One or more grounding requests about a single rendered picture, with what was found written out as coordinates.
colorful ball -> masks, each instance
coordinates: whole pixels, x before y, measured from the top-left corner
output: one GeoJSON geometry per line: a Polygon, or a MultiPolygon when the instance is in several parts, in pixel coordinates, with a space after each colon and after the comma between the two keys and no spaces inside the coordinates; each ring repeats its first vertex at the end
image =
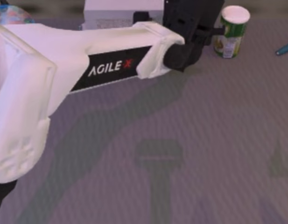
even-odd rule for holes
{"type": "Polygon", "coordinates": [[[0,24],[35,23],[31,15],[22,8],[11,5],[0,5],[0,24]]]}

agilex logo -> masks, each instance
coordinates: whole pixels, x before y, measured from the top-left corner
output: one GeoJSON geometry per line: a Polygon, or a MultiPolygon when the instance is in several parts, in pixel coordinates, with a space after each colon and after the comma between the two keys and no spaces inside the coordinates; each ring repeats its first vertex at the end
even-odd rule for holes
{"type": "Polygon", "coordinates": [[[115,63],[110,62],[110,63],[100,64],[99,66],[93,66],[92,70],[88,74],[88,77],[96,76],[99,74],[105,74],[109,72],[114,72],[114,71],[120,71],[121,69],[130,69],[132,67],[132,62],[133,62],[133,59],[125,59],[124,61],[120,60],[115,63]]]}
{"type": "Polygon", "coordinates": [[[137,76],[136,68],[150,48],[89,55],[89,66],[71,92],[137,76]]]}

cylindrical container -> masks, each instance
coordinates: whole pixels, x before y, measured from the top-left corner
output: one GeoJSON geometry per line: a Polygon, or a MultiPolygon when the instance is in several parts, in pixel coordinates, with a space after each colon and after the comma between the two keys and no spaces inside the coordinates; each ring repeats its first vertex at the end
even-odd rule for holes
{"type": "Polygon", "coordinates": [[[237,56],[247,22],[251,15],[241,6],[227,6],[222,10],[220,27],[225,26],[225,35],[214,37],[214,50],[223,58],[237,56]]]}

white can lid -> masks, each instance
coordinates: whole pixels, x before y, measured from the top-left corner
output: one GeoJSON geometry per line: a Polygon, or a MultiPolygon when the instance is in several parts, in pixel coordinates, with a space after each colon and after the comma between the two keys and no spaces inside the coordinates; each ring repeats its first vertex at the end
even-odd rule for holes
{"type": "Polygon", "coordinates": [[[222,11],[222,17],[234,24],[243,24],[249,21],[251,14],[241,6],[227,6],[222,11]]]}

robotic arm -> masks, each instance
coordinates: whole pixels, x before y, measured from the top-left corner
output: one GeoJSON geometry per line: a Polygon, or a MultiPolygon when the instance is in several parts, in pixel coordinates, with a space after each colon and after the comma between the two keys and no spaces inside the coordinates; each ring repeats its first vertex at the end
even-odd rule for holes
{"type": "Polygon", "coordinates": [[[49,116],[68,94],[184,71],[213,35],[224,34],[213,28],[224,0],[171,1],[165,3],[163,25],[145,12],[135,12],[129,28],[0,25],[0,204],[39,161],[49,116]]]}

